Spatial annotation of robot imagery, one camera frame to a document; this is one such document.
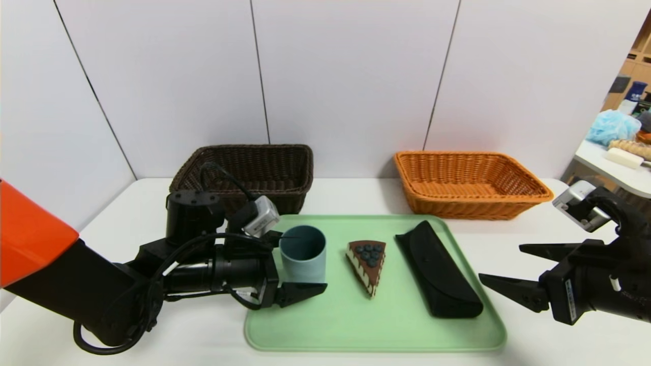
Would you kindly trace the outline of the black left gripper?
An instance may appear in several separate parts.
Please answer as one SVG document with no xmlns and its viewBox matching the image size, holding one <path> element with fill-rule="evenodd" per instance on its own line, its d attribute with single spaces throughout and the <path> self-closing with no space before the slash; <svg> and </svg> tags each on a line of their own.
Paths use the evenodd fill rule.
<svg viewBox="0 0 651 366">
<path fill-rule="evenodd" d="M 215 245 L 213 293 L 228 294 L 249 310 L 268 308 L 273 303 L 285 308 L 323 294 L 327 283 L 284 282 L 277 289 L 279 276 L 272 251 L 284 238 L 299 236 L 268 231 L 267 244 L 228 239 L 224 244 Z"/>
</svg>

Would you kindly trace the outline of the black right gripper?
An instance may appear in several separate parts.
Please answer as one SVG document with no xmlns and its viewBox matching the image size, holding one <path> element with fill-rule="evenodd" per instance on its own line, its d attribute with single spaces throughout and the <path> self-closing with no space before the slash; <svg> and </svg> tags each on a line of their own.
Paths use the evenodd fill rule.
<svg viewBox="0 0 651 366">
<path fill-rule="evenodd" d="M 519 250 L 556 265 L 540 282 L 480 273 L 482 285 L 535 313 L 550 304 L 554 319 L 570 326 L 590 311 L 649 322 L 648 253 L 600 239 L 526 243 Z"/>
</svg>

